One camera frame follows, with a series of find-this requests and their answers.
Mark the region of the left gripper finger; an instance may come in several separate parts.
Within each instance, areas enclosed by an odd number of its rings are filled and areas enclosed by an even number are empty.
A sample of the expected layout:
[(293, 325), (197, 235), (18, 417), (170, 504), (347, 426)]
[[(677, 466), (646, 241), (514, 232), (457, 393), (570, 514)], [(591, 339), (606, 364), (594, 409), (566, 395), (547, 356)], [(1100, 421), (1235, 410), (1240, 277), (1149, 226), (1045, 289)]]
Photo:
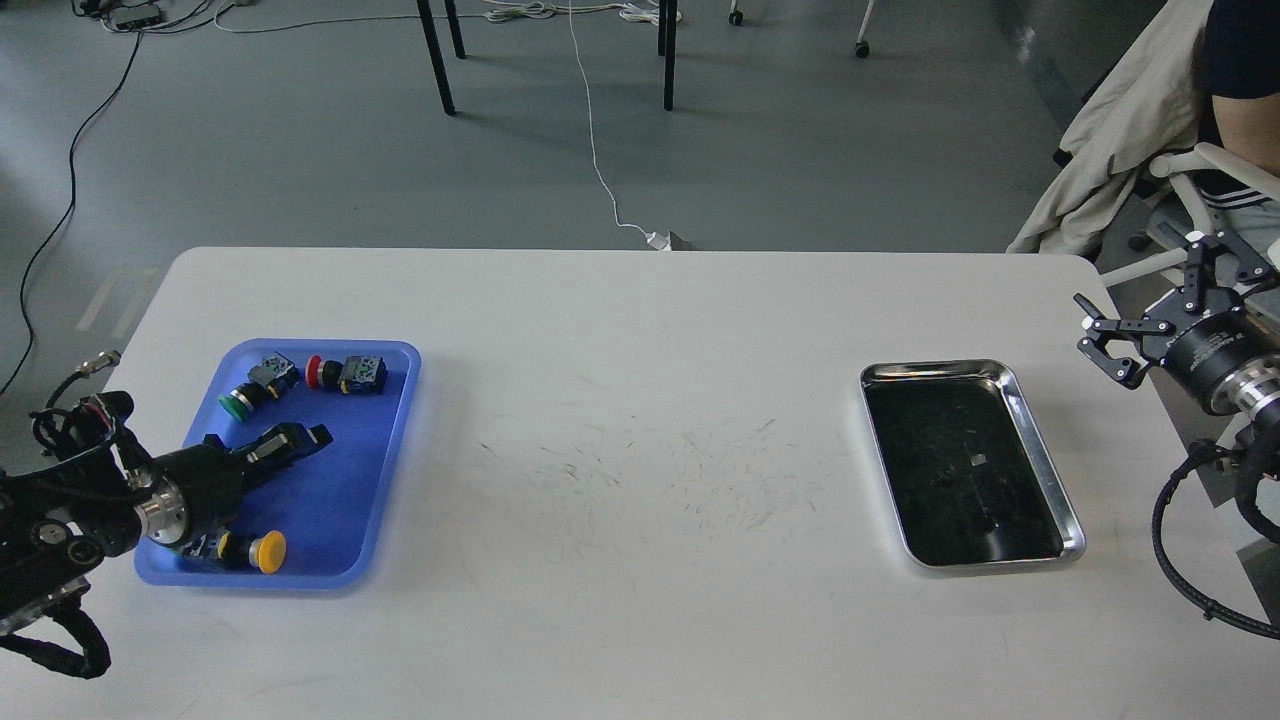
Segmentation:
[(243, 491), (255, 491), (333, 442), (325, 425), (274, 425), (239, 448)]
[(207, 471), (282, 471), (314, 454), (311, 430), (297, 421), (283, 421), (244, 445), (230, 447), (220, 434), (204, 437)]

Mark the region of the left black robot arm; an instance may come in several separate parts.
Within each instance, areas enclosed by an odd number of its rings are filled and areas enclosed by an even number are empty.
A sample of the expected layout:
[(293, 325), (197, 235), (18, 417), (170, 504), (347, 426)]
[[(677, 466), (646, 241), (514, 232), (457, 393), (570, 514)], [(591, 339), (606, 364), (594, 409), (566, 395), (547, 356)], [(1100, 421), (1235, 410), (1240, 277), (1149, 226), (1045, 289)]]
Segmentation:
[(50, 468), (3, 475), (3, 648), (82, 679), (111, 662), (82, 607), (90, 571), (141, 541), (210, 568), (278, 571), (285, 537), (234, 532), (232, 523), (248, 493), (332, 442), (323, 425), (283, 421), (237, 448), (209, 434), (154, 456), (125, 424), (134, 409), (127, 392), (59, 406), (74, 382), (119, 361), (106, 351), (81, 364), (31, 414)]

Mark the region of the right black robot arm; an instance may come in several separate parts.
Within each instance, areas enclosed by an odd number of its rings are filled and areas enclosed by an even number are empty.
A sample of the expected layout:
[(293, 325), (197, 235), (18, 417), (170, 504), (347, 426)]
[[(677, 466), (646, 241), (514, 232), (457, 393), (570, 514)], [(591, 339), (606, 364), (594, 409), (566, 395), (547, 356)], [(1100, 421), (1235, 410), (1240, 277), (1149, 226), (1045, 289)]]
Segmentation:
[(1120, 386), (1134, 389), (1158, 368), (1210, 415), (1242, 414), (1234, 446), (1198, 439), (1158, 492), (1151, 520), (1157, 564), (1170, 584), (1207, 620), (1277, 639), (1277, 626), (1220, 603), (1180, 574), (1164, 546), (1164, 518), (1181, 480), (1208, 462), (1236, 464), (1233, 497), (1245, 524), (1271, 543), (1277, 523), (1258, 506), (1260, 484), (1277, 478), (1277, 333), (1249, 315), (1245, 299), (1277, 287), (1277, 270), (1233, 231), (1187, 236), (1183, 283), (1138, 319), (1108, 319), (1085, 296), (1078, 348)]

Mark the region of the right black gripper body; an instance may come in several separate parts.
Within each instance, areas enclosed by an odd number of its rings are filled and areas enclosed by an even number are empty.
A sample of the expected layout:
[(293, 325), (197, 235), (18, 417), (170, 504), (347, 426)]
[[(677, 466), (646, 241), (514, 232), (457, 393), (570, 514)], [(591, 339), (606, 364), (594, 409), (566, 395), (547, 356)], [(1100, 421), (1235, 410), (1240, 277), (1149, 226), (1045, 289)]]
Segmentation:
[(1162, 369), (1190, 396), (1211, 396), (1247, 363), (1275, 354), (1277, 334), (1247, 310), (1197, 322), (1169, 346)]

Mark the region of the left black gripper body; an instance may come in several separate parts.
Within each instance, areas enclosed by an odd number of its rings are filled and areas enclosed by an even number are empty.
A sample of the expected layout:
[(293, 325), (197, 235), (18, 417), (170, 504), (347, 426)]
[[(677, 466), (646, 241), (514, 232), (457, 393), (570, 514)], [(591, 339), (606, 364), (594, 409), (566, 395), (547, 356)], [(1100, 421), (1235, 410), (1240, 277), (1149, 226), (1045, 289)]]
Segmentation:
[(159, 457), (154, 488), (157, 511), (150, 516), (150, 539), (172, 548), (233, 521), (244, 500), (236, 460), (210, 445)]

